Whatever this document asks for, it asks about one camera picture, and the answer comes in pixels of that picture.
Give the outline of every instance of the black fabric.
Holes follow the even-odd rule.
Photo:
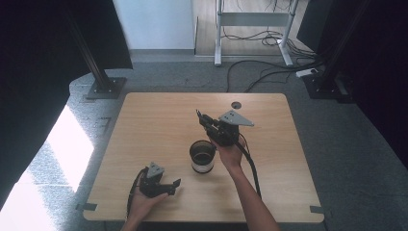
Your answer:
[[[68,6],[97,64],[132,68],[110,0],[0,3],[0,207],[89,68],[69,32]]]

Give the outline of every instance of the person's right hand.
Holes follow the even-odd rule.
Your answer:
[[[242,152],[236,145],[219,146],[218,143],[213,141],[211,138],[210,141],[213,145],[216,146],[219,152],[219,158],[221,159],[222,163],[225,165],[225,167],[230,173],[234,169],[241,168]],[[246,146],[246,143],[241,136],[239,142],[242,145],[242,147]]]

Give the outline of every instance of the cylindrical container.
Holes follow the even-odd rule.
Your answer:
[[[216,147],[209,141],[196,141],[190,147],[191,166],[198,173],[213,169]]]

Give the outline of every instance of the table top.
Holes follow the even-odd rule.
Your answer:
[[[176,194],[153,208],[146,221],[245,222],[234,183],[218,154],[207,174],[191,168],[190,146],[207,140],[198,123],[202,114],[218,118],[236,110],[254,122],[240,126],[258,171],[263,200],[278,222],[322,222],[320,206],[292,114],[279,93],[129,93],[115,124],[88,203],[89,220],[124,220],[132,184],[141,169],[155,162],[165,168],[162,184],[181,178]],[[242,168],[253,184],[245,158]]]

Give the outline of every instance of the white panel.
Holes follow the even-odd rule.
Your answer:
[[[193,49],[191,0],[114,0],[129,49]]]

